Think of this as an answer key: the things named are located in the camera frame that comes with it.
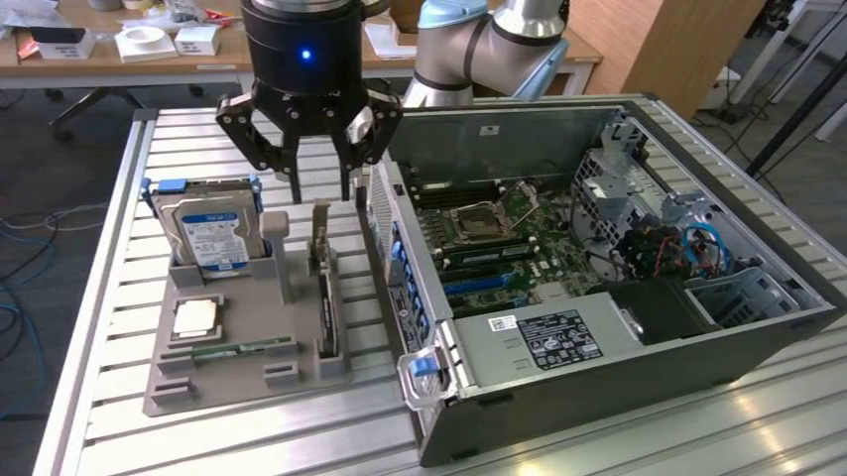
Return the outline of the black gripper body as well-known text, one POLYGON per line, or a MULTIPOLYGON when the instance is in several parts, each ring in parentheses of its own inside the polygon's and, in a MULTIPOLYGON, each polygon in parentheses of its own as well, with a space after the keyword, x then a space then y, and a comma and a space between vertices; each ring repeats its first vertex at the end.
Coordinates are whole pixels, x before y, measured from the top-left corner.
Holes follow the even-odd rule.
POLYGON ((367 106, 361 1, 245 1, 254 107, 281 131, 345 135, 367 106))

